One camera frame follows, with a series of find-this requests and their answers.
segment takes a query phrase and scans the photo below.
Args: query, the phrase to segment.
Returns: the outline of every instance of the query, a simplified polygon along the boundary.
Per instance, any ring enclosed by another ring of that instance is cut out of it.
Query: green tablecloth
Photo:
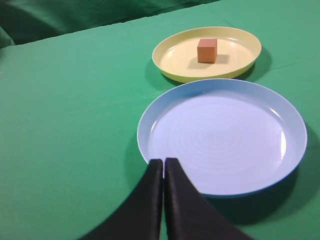
[[[284,182],[212,204],[258,240],[320,239],[319,9],[318,0],[222,0],[1,49],[0,239],[75,240],[117,208],[146,168],[139,118],[174,86],[152,50],[203,26],[234,26],[261,40],[255,67],[241,78],[291,101],[309,134]]]

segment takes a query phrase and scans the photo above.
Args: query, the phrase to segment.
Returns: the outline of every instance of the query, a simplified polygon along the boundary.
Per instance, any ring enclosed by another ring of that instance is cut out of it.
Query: green fabric
[[[0,49],[11,45],[15,45],[14,41],[0,26]]]
[[[284,182],[211,202],[257,240],[319,240],[319,9],[318,0],[222,0],[1,49],[0,239],[75,240],[109,216],[146,168],[141,114],[175,86],[154,66],[154,47],[183,30],[234,26],[263,45],[240,78],[296,106],[308,147]]]
[[[24,44],[215,1],[3,0],[0,26],[16,44]]]

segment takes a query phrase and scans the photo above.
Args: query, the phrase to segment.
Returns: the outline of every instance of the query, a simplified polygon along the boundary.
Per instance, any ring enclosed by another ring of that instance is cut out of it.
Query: wooden block
[[[215,63],[217,59],[217,39],[200,39],[198,47],[198,63]]]

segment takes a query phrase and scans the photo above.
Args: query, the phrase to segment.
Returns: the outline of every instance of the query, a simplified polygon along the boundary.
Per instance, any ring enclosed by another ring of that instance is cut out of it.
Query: cube
[[[215,63],[217,59],[217,39],[200,39],[198,47],[198,63]]]

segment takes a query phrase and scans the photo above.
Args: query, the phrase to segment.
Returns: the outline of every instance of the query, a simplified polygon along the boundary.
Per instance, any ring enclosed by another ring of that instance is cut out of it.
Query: yellow plate
[[[215,63],[198,63],[200,39],[217,39]],[[194,28],[168,37],[156,46],[154,64],[166,77],[188,83],[201,79],[234,78],[247,71],[261,52],[259,39],[233,27]]]

